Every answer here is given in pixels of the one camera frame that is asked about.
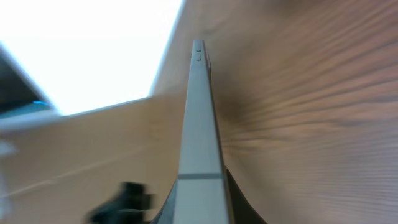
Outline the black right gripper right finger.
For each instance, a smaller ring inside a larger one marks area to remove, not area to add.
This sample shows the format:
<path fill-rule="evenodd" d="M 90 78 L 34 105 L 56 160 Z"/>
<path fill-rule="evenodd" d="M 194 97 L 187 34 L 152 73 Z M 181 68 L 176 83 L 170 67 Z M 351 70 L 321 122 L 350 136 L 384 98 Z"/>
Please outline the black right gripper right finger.
<path fill-rule="evenodd" d="M 245 198 L 235 179 L 226 168 L 229 195 L 235 224 L 267 224 Z"/>

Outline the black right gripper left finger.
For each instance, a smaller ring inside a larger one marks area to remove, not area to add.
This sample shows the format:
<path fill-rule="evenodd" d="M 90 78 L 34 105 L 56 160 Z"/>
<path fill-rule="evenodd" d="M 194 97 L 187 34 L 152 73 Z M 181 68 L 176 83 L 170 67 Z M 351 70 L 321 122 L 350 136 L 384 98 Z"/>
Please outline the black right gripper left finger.
<path fill-rule="evenodd" d="M 177 181 L 174 182 L 163 206 L 150 224 L 172 224 L 174 221 Z"/>

